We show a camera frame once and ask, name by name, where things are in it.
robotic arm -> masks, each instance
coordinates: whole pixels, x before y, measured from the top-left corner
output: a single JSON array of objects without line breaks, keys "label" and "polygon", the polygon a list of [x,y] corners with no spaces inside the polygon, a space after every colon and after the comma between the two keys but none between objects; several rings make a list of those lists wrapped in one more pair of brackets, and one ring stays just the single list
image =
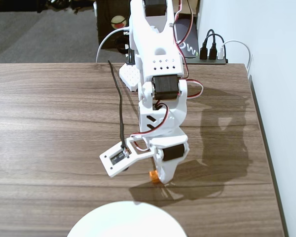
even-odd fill
[{"label": "robotic arm", "polygon": [[[138,90],[140,132],[126,139],[126,147],[119,142],[100,159],[113,177],[136,161],[153,157],[155,174],[166,184],[189,152],[187,136],[180,129],[186,117],[187,82],[181,79],[183,63],[174,42],[172,1],[165,1],[163,12],[154,7],[148,0],[131,1],[129,40],[135,65],[125,64],[119,71],[128,88]],[[146,149],[136,143],[142,139]]]}]

black wire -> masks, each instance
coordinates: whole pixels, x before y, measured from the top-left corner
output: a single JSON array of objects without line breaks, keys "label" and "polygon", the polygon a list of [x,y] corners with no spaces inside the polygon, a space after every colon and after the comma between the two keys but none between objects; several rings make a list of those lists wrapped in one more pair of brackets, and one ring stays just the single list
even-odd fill
[{"label": "black wire", "polygon": [[215,32],[214,32],[213,29],[210,29],[210,30],[207,32],[207,35],[206,35],[206,36],[208,36],[210,32],[212,32],[212,33],[214,34],[214,35],[213,35],[213,43],[216,43]]},{"label": "black wire", "polygon": [[[225,41],[223,40],[223,37],[221,36],[221,35],[218,35],[218,34],[210,34],[210,35],[208,35],[208,36],[206,36],[206,38],[205,38],[205,40],[204,40],[204,43],[206,43],[207,44],[207,40],[208,40],[208,38],[210,37],[210,36],[218,36],[219,38],[221,38],[222,39],[222,43],[225,43]],[[223,46],[223,49],[224,49],[224,54],[225,54],[225,59],[227,60],[227,58],[226,58],[226,46],[224,45]]]},{"label": "black wire", "polygon": [[114,75],[112,63],[109,60],[108,60],[108,63],[110,65],[112,77],[114,79],[114,83],[115,83],[116,89],[117,89],[118,94],[119,94],[119,136],[120,136],[120,139],[122,141],[121,148],[126,148],[125,138],[124,138],[124,123],[123,123],[123,108],[122,108],[123,97],[122,97],[122,93],[120,92],[120,89],[119,89],[118,84],[117,84],[117,80],[116,80],[115,75]]}]

wood grain surface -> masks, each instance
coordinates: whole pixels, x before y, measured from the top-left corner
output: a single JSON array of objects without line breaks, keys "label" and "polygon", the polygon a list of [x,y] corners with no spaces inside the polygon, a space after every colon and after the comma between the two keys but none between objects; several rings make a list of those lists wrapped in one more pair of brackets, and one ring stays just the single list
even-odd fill
[{"label": "wood grain surface", "polygon": [[[150,182],[150,159],[114,178],[101,164],[119,142],[107,63],[0,64],[0,237],[65,237],[89,211],[120,200],[161,207],[189,237],[282,236],[244,65],[189,68],[205,89],[187,102],[190,152],[163,186]],[[119,85],[128,136],[139,129],[138,97]]]}]

small circuit board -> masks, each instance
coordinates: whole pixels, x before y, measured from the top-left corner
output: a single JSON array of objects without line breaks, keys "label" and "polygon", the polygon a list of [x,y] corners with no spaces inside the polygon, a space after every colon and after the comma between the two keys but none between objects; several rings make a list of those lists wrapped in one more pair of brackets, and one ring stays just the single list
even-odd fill
[{"label": "small circuit board", "polygon": [[125,154],[123,151],[118,153],[117,155],[113,156],[111,158],[111,162],[113,165],[119,163],[121,160],[123,160],[125,157],[127,157],[128,154]]}]

floor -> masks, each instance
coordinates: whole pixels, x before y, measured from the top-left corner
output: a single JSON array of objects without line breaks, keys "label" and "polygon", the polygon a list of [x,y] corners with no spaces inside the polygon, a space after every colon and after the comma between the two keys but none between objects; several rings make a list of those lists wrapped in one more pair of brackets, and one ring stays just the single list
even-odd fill
[{"label": "floor", "polygon": [[[92,9],[0,12],[0,63],[95,62],[98,49]],[[117,50],[101,50],[99,62],[124,62]]]}]

